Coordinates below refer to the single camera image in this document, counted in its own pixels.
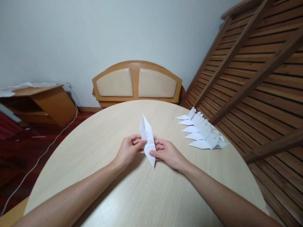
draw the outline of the chair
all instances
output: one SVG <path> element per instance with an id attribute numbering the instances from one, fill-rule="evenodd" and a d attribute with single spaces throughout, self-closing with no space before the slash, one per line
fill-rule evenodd
<path id="1" fill-rule="evenodd" d="M 117 63 L 93 78 L 92 83 L 93 95 L 101 107 L 141 99 L 178 104 L 185 93 L 179 77 L 148 61 Z"/>

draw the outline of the wooden chair frame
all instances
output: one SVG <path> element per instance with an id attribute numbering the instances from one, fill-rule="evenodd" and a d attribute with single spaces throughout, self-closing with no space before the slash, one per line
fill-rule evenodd
<path id="1" fill-rule="evenodd" d="M 97 80 L 99 80 L 101 77 L 120 70 L 120 69 L 125 69 L 125 68 L 130 68 L 131 70 L 131 75 L 132 75 L 132 82 L 133 82 L 133 97 L 108 97 L 108 96 L 100 96 L 98 87 L 97 87 Z M 139 70 L 140 68 L 144 69 L 150 69 L 154 70 L 157 72 L 160 72 L 164 75 L 167 75 L 177 81 L 177 87 L 176 87 L 176 92 L 175 96 L 173 98 L 145 98 L 145 97 L 139 97 L 138 96 L 138 84 L 139 84 Z M 126 102 L 126 101 L 132 101 L 132 100 L 142 100 L 142 99 L 151 99 L 151 100 L 159 100 L 159 101 L 164 101 L 164 102 L 172 102 L 172 103 L 178 103 L 179 102 L 179 95 L 180 95 L 180 90 L 182 86 L 182 79 L 177 77 L 175 74 L 171 73 L 169 70 L 163 68 L 160 65 L 157 65 L 152 62 L 148 61 L 123 61 L 120 63 L 117 63 L 105 71 L 101 72 L 97 76 L 95 76 L 92 79 L 92 83 L 94 86 L 93 90 L 93 95 L 96 97 L 96 100 L 99 101 L 100 106 L 106 107 L 106 106 L 111 106 L 120 102 Z"/>

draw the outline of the table top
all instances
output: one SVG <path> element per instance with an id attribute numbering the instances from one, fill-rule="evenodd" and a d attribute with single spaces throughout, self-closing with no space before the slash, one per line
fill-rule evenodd
<path id="1" fill-rule="evenodd" d="M 188 114 L 178 105 L 136 100 L 108 107 L 75 128 L 54 151 L 30 195 L 25 214 L 61 190 L 106 166 L 123 138 L 140 134 L 142 114 L 155 139 L 171 141 L 210 176 L 246 198 L 265 213 L 265 201 L 248 166 L 233 145 L 201 150 L 184 138 L 186 126 L 175 117 Z M 144 153 L 89 207 L 76 226 L 222 226 L 194 186 L 164 162 L 155 169 Z"/>
<path id="2" fill-rule="evenodd" d="M 38 93 L 44 92 L 44 91 L 48 91 L 51 89 L 55 89 L 58 87 L 62 87 L 63 85 L 55 85 L 55 86 L 51 86 L 51 87 L 42 87 L 42 88 L 26 88 L 26 89 L 21 89 L 21 90 L 16 90 L 13 91 L 15 93 L 14 96 L 12 97 L 29 97 L 32 95 L 36 95 Z"/>

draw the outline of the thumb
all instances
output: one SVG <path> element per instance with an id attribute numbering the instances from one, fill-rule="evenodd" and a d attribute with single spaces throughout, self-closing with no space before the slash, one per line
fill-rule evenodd
<path id="1" fill-rule="evenodd" d="M 141 141 L 139 141 L 139 143 L 134 145 L 134 147 L 136 148 L 136 150 L 139 150 L 139 149 L 144 148 L 146 143 L 147 143 L 147 140 L 141 140 Z"/>
<path id="2" fill-rule="evenodd" d="M 160 153 L 159 151 L 149 151 L 149 154 L 153 157 L 156 157 L 156 158 L 161 158 L 162 159 L 162 153 Z"/>

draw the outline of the wooden beam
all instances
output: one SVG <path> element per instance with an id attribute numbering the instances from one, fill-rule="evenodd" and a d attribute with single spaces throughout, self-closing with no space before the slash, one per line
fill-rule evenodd
<path id="1" fill-rule="evenodd" d="M 227 27 L 230 25 L 230 22 L 231 22 L 231 17 L 227 17 L 226 20 L 224 21 L 224 23 L 222 24 L 215 40 L 213 41 L 210 49 L 208 50 L 203 62 L 201 63 L 195 77 L 193 78 L 192 82 L 190 83 L 190 86 L 188 87 L 184 97 L 182 98 L 181 102 L 180 102 L 180 106 L 184 104 L 185 100 L 187 99 L 187 97 L 189 96 L 190 92 L 192 91 L 193 87 L 196 85 L 200 75 L 201 75 L 201 72 L 203 71 L 204 67 L 206 66 L 206 63 L 209 61 L 209 59 L 211 58 L 212 56 L 212 53 L 216 50 L 219 42 L 221 41 L 224 33 L 226 32 L 227 30 Z"/>
<path id="2" fill-rule="evenodd" d="M 243 158 L 247 164 L 278 154 L 303 144 L 303 128 L 295 129 L 281 138 L 272 140 L 261 147 L 246 153 Z"/>
<path id="3" fill-rule="evenodd" d="M 290 39 L 273 55 L 256 74 L 210 119 L 216 125 L 227 113 L 254 91 L 281 64 L 289 59 L 303 45 L 303 26 L 293 32 Z"/>
<path id="4" fill-rule="evenodd" d="M 224 71 L 227 69 L 229 64 L 234 59 L 234 57 L 238 54 L 243 44 L 251 36 L 251 34 L 254 32 L 258 24 L 263 20 L 266 13 L 268 13 L 268 10 L 272 7 L 274 2 L 275 2 L 274 0 L 264 0 L 262 2 L 258 10 L 255 12 L 251 21 L 246 25 L 244 31 L 239 36 L 236 43 L 230 49 L 227 56 L 224 58 L 223 62 L 221 63 L 221 65 L 218 67 L 212 78 L 209 80 L 208 84 L 203 89 L 202 93 L 200 94 L 199 98 L 194 104 L 195 107 L 197 107 L 201 103 L 201 101 L 205 98 L 207 93 L 212 89 L 212 87 L 215 85 L 219 77 L 224 73 Z"/>
<path id="5" fill-rule="evenodd" d="M 227 10 L 225 13 L 223 13 L 221 19 L 225 19 L 228 16 L 235 17 L 241 13 L 244 13 L 252 8 L 257 7 L 262 3 L 262 1 L 263 0 L 244 0 Z"/>

